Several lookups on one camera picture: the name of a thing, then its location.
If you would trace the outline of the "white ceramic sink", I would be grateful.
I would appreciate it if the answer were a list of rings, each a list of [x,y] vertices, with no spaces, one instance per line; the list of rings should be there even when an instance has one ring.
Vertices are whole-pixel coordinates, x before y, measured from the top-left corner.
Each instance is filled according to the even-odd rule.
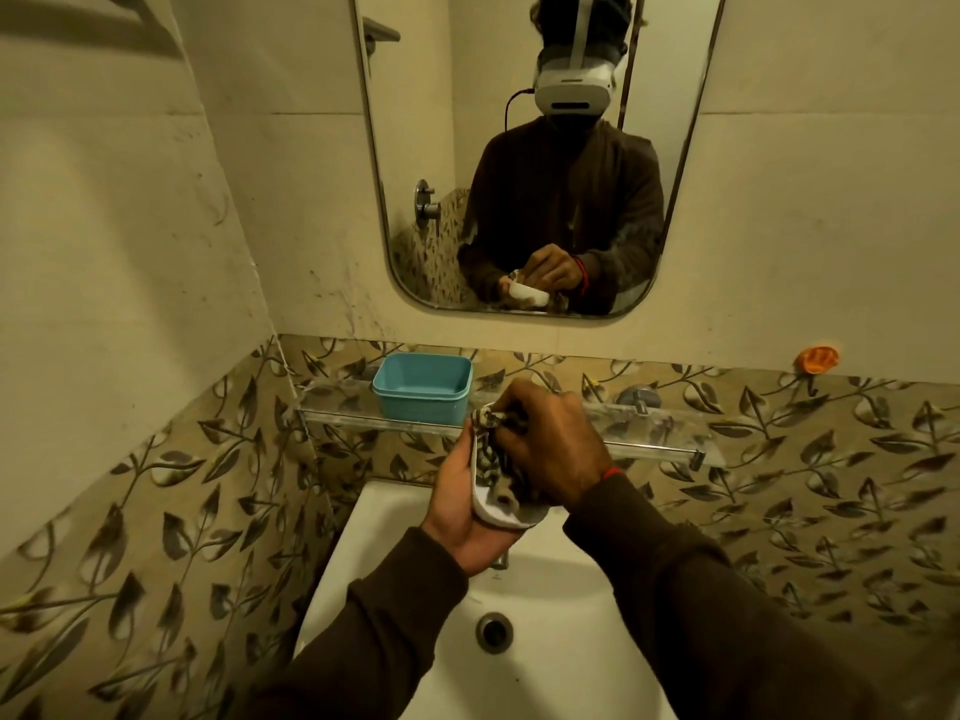
[[[450,614],[431,671],[401,720],[676,720],[623,625],[609,582],[552,508]],[[484,653],[478,619],[510,619],[505,653]]]

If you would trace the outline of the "person's left hand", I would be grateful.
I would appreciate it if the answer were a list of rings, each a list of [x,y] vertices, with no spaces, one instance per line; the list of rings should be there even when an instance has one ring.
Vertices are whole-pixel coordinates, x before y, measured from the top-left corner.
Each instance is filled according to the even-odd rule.
[[[474,433],[469,418],[462,425],[462,433]],[[473,501],[470,504],[442,504],[441,466],[420,528],[452,557],[468,578],[473,578],[489,569],[494,559],[511,549],[524,532],[500,529],[479,521],[474,515]]]

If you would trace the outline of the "person's left forearm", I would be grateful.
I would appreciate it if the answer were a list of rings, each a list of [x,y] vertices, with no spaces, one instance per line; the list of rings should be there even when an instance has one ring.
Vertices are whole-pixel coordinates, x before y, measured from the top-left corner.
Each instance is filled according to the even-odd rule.
[[[468,556],[467,543],[450,531],[407,530],[237,720],[399,720],[466,596]]]

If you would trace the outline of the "blue plastic container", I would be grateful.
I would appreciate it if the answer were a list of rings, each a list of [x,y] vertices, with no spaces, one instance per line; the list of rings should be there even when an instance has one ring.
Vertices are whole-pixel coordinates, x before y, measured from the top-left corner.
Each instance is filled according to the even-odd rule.
[[[370,389],[387,420],[456,427],[467,416],[473,381],[466,357],[398,352],[384,359]]]

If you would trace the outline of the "metal sink drain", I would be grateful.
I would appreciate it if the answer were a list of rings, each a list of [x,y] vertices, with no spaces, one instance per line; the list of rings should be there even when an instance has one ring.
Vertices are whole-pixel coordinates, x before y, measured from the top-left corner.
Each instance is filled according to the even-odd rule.
[[[478,619],[474,636],[484,653],[497,656],[511,648],[514,642],[514,627],[503,613],[488,612]]]

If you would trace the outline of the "striped grey white cloth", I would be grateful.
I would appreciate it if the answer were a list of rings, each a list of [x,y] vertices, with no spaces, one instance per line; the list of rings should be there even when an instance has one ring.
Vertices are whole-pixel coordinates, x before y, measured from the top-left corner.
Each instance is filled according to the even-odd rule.
[[[471,417],[475,440],[472,508],[491,527],[526,531],[543,522],[557,506],[529,480],[512,457],[480,443],[480,407]]]

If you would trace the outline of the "person's right hand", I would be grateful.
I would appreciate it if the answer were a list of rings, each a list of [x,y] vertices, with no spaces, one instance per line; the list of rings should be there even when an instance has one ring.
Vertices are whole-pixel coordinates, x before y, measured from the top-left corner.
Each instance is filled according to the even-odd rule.
[[[542,387],[541,404],[535,417],[538,447],[504,449],[537,488],[574,513],[596,486],[608,481],[630,485],[626,476],[601,480],[614,461],[579,396]]]

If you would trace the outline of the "wall mirror with metal frame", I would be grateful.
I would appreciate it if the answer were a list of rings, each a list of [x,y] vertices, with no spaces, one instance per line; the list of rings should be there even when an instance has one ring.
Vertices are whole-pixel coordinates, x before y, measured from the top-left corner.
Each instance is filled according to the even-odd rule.
[[[390,274],[440,311],[652,290],[726,0],[355,0]]]

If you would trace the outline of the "clear glass wall shelf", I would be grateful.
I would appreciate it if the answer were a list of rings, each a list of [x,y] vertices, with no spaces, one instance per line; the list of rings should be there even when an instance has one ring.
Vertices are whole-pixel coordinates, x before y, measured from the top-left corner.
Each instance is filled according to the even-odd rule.
[[[455,438],[460,425],[395,419],[379,405],[371,384],[347,379],[307,390],[298,410],[308,424],[328,424]],[[585,402],[583,410],[615,459],[687,464],[691,472],[726,469],[727,460],[696,412]]]

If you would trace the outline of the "person's right forearm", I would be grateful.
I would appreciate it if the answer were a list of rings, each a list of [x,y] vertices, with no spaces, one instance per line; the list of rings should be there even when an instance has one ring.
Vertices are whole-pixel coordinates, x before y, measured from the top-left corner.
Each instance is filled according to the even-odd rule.
[[[631,482],[596,485],[563,530],[606,575],[678,720],[901,720],[715,542]]]

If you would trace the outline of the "orange wall hook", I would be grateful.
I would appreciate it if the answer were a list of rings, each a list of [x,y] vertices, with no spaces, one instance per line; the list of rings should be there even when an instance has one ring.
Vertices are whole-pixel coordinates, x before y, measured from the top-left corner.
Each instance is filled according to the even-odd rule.
[[[839,351],[833,346],[817,345],[801,350],[793,362],[798,375],[819,376],[835,369],[840,362]]]

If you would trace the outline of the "chrome wall tap knob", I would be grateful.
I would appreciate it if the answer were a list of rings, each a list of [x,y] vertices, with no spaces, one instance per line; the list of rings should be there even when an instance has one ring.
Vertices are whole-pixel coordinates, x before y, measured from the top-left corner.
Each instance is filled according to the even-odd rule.
[[[663,407],[663,400],[652,385],[636,384],[621,391],[613,404],[619,413],[630,417],[646,417]]]

